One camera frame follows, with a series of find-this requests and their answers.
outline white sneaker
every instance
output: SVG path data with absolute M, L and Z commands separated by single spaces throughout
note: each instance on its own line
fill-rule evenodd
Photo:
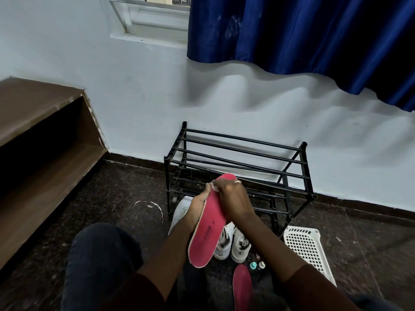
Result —
M 190 203 L 192 203 L 193 198 L 188 197 L 187 195 L 182 198 L 182 200 L 177 205 L 176 209 L 174 210 L 173 214 L 173 220 L 171 221 L 171 226 L 169 233 L 167 235 L 170 235 L 170 232 L 173 230 L 173 227 L 178 223 L 179 220 L 182 219 L 184 215 L 186 215 L 187 211 L 189 210 Z
M 229 256 L 232 247 L 233 232 L 235 229 L 234 223 L 230 222 L 222 229 L 219 241 L 217 242 L 213 256 L 218 260 L 224 260 Z
M 248 256 L 251 244 L 238 228 L 235 229 L 234 243 L 232 244 L 231 257 L 236 263 L 243 263 Z

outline window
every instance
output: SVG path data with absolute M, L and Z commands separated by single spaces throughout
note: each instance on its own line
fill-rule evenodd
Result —
M 101 0 L 114 38 L 187 46 L 191 0 Z

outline hand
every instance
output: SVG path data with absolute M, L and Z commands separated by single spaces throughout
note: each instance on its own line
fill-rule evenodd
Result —
M 196 225 L 199 222 L 203 207 L 205 206 L 205 201 L 210 194 L 210 189 L 210 184 L 206 183 L 205 190 L 192 199 L 192 202 L 189 206 L 189 210 L 183 217 L 183 219 L 186 220 L 192 228 L 192 231 L 196 229 Z
M 219 191 L 223 210 L 236 226 L 247 217 L 255 215 L 248 194 L 240 181 L 217 179 L 212 183 Z

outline brown sleeve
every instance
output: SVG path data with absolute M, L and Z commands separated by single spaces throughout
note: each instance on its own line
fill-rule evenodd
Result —
M 321 272 L 307 264 L 283 285 L 291 311 L 359 311 Z
M 164 310 L 164 299 L 147 277 L 134 273 L 101 310 Z

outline red insole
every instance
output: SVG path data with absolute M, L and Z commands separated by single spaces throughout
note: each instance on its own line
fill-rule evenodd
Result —
M 252 279 L 245 265 L 236 266 L 232 279 L 235 311 L 248 311 L 252 297 Z
M 231 173 L 225 173 L 218 179 L 237 180 Z M 219 193 L 212 190 L 206 199 L 205 207 L 187 250 L 189 261 L 194 267 L 205 267 L 209 263 L 225 225 L 226 217 L 220 207 Z

